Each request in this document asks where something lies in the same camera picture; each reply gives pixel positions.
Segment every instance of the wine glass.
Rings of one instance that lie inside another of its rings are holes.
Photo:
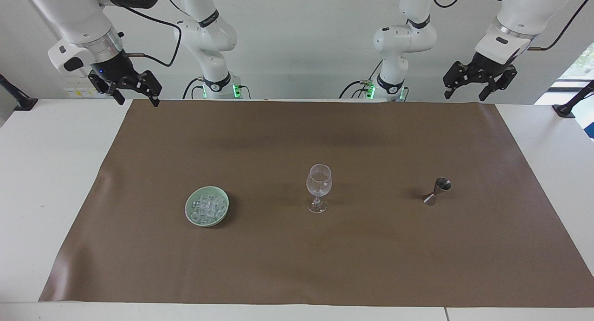
[[[308,199],[307,209],[313,213],[322,213],[328,207],[323,199],[332,189],[332,171],[327,165],[317,164],[311,167],[307,176],[307,190],[313,197]]]

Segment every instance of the brown paper mat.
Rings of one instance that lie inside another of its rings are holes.
[[[440,175],[452,191],[428,207]],[[184,203],[209,185],[231,208],[198,228]],[[51,300],[575,308],[594,278],[492,105],[135,101]]]

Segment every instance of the green led light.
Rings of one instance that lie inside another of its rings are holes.
[[[237,84],[233,85],[233,93],[235,94],[235,98],[241,97],[241,88]]]
[[[403,88],[403,89],[400,91],[400,101],[401,101],[401,102],[405,101],[405,99],[407,99],[407,96],[408,96],[408,91],[407,91],[407,95],[405,95],[405,89],[406,89],[406,88]]]
[[[373,99],[374,95],[375,95],[375,86],[372,84],[371,87],[369,87],[369,89],[367,90],[367,98]]]

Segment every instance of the white wall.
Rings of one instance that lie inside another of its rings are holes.
[[[236,50],[226,53],[229,68],[242,77],[257,98],[336,97],[351,81],[367,78],[380,60],[373,35],[386,25],[403,24],[399,0],[215,0],[221,15],[238,32]],[[551,21],[537,44],[551,42],[582,0],[570,4]],[[444,101],[442,76],[454,61],[468,63],[474,46],[499,10],[495,0],[460,0],[452,8],[433,6],[439,34],[433,50],[410,54],[409,101]],[[160,19],[185,16],[160,0],[143,11]],[[168,61],[174,48],[172,28],[147,21],[122,8],[106,8],[127,52],[145,52]],[[26,2],[0,0],[0,71],[40,97],[63,97],[63,78],[46,56],[55,38]],[[519,74],[506,91],[488,103],[534,103],[579,54],[594,41],[594,6],[587,6],[566,37],[553,50],[529,52],[515,65]],[[163,84],[161,98],[179,98],[185,85],[201,74],[189,52],[181,49],[171,69],[135,59],[136,70],[151,69]],[[452,101],[477,101],[481,85],[457,91]]]
[[[17,105],[15,99],[0,87],[0,127],[8,120],[9,116],[13,113],[13,108]]]

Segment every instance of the glass base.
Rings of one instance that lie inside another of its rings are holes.
[[[310,198],[307,201],[307,209],[310,210],[311,213],[322,213],[326,211],[328,208],[328,201],[323,198]]]

